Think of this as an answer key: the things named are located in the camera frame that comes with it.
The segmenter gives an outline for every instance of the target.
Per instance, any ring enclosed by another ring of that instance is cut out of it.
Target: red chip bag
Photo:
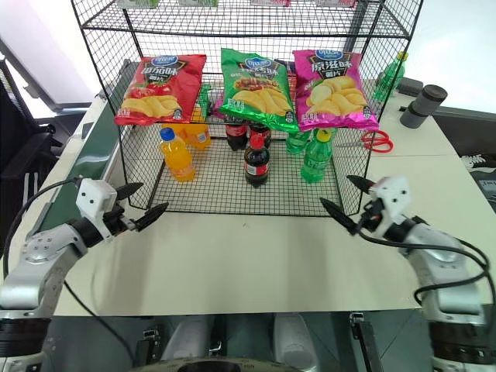
[[[141,58],[115,124],[190,122],[206,60],[204,54]]]

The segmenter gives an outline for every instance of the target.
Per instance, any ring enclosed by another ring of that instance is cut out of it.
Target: table
[[[398,108],[411,99],[398,95],[389,101],[381,128],[395,148],[373,154],[368,177],[407,176],[413,197],[409,213],[468,240],[496,262],[496,215],[446,137],[432,118],[419,129],[399,123]],[[83,122],[98,116],[102,106],[94,102]],[[82,143],[76,134],[46,185],[67,175]],[[118,168],[112,176],[119,179]],[[49,198],[50,193],[33,203],[23,219],[12,263]],[[142,211],[127,208],[126,214],[138,217]],[[469,270],[477,272],[472,265]],[[418,287],[408,261],[395,249],[351,237],[331,219],[195,213],[166,213],[141,233],[98,244],[67,281],[99,315],[413,308]],[[488,302],[487,285],[482,281],[479,287]],[[88,314],[64,290],[56,315]]]

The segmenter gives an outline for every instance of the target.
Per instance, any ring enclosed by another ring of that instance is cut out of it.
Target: floor
[[[365,319],[374,327],[377,349],[384,372],[430,371],[431,355],[427,324],[418,310],[366,312]],[[330,313],[303,314],[312,335],[321,370],[344,371],[339,363],[334,327]],[[170,336],[182,316],[156,318],[105,318],[129,343],[134,344],[141,332],[160,323]],[[228,355],[269,360],[270,320],[268,314],[229,315],[227,318]],[[359,371],[365,371],[360,345],[353,341]],[[43,372],[70,370],[122,372],[129,370],[123,348],[94,319],[56,317],[46,339],[46,362]]]

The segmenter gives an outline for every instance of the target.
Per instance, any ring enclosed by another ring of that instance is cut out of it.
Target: red scissors handle
[[[364,147],[375,153],[388,153],[394,148],[394,144],[389,139],[389,135],[382,130],[369,130],[362,135],[361,139]]]

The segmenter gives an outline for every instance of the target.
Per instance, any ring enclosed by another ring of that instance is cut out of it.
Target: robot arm
[[[376,184],[357,176],[348,178],[370,194],[371,201],[357,224],[337,205],[321,199],[329,214],[353,235],[359,233],[372,243],[400,247],[399,253],[410,262],[421,286],[445,287],[417,291],[423,293],[421,304],[429,322],[434,371],[496,371],[481,297],[465,262],[465,255],[475,260],[479,260],[478,257],[465,252],[458,239],[432,228],[418,217],[410,219],[403,215],[411,201],[404,177],[385,177]],[[362,228],[372,232],[375,238],[364,235]],[[479,262],[488,269],[488,263]],[[455,282],[466,284],[452,286]]]
[[[118,190],[104,181],[83,179],[76,204],[82,218],[32,236],[19,263],[0,288],[0,371],[39,371],[42,346],[55,312],[64,278],[88,248],[126,231],[142,229],[165,212],[167,204],[134,221],[116,200],[129,197],[142,184]]]

